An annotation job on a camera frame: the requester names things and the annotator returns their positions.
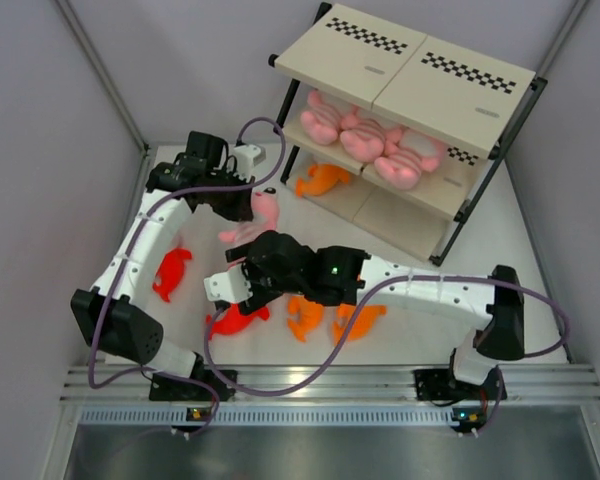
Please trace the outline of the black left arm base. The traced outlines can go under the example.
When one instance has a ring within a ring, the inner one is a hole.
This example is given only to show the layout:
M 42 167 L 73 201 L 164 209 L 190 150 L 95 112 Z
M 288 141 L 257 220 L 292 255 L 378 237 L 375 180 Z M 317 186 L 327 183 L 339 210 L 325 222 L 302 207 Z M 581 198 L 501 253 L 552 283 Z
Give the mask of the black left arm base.
M 235 389 L 225 384 L 209 369 L 199 372 L 195 379 L 212 388 L 221 401 L 227 401 L 235 395 Z M 162 375 L 153 375 L 149 400 L 155 402 L 209 402 L 214 397 L 202 386 L 193 385 L 180 380 L 174 380 Z

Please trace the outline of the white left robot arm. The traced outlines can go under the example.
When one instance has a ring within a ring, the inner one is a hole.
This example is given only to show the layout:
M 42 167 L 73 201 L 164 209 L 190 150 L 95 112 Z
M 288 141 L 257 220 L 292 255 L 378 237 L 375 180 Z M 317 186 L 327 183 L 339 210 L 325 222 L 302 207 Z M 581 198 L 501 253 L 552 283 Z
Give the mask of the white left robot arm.
M 87 290 L 78 289 L 70 307 L 89 346 L 87 379 L 93 389 L 116 381 L 97 380 L 98 353 L 130 362 L 130 372 L 171 380 L 184 399 L 206 386 L 204 361 L 166 337 L 146 311 L 163 261 L 173 252 L 182 226 L 200 205 L 231 221 L 254 217 L 252 190 L 260 186 L 255 167 L 266 158 L 257 144 L 192 131 L 185 149 L 149 171 L 133 222 L 104 272 Z

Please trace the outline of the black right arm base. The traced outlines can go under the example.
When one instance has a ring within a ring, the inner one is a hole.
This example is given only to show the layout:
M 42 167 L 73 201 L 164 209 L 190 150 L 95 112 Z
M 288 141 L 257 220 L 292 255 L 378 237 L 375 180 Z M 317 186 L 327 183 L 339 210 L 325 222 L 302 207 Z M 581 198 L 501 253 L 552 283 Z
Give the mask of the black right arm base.
M 481 385 L 456 380 L 449 369 L 426 368 L 414 372 L 416 397 L 438 406 L 451 406 L 462 401 L 491 401 L 501 394 L 507 398 L 504 382 L 491 371 Z

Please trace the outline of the pink striped plush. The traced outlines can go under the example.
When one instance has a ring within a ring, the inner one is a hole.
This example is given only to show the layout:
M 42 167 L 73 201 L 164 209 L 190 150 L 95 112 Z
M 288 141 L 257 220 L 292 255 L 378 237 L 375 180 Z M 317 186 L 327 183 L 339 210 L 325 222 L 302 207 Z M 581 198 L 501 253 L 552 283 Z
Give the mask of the pink striped plush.
M 383 155 L 388 143 L 397 143 L 404 131 L 400 123 L 356 110 L 342 119 L 339 140 L 351 158 L 369 163 Z
M 423 173 L 434 172 L 442 163 L 448 145 L 436 138 L 406 129 L 396 141 L 388 141 L 373 166 L 378 175 L 398 190 L 410 190 Z
M 300 122 L 313 142 L 326 146 L 340 141 L 345 126 L 358 111 L 357 105 L 315 89 L 308 94 Z
M 251 195 L 253 219 L 241 221 L 233 229 L 222 231 L 218 239 L 232 248 L 255 240 L 260 234 L 276 230 L 280 216 L 278 193 L 274 187 L 254 190 Z

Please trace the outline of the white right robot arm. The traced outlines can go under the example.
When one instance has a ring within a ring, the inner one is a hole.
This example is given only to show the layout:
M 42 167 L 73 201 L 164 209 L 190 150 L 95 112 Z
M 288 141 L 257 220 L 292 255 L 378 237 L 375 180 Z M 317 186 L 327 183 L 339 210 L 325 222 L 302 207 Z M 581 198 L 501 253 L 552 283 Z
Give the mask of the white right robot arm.
M 251 314 L 285 294 L 324 307 L 353 309 L 324 363 L 306 380 L 319 378 L 335 360 L 364 308 L 374 305 L 429 313 L 470 330 L 451 353 L 448 388 L 460 397 L 480 389 L 500 364 L 525 357 L 523 289 L 517 272 L 498 265 L 482 277 L 442 275 L 400 265 L 365 250 L 328 246 L 317 250 L 286 233 L 266 231 L 226 251 L 226 270 L 204 280 L 207 299 Z

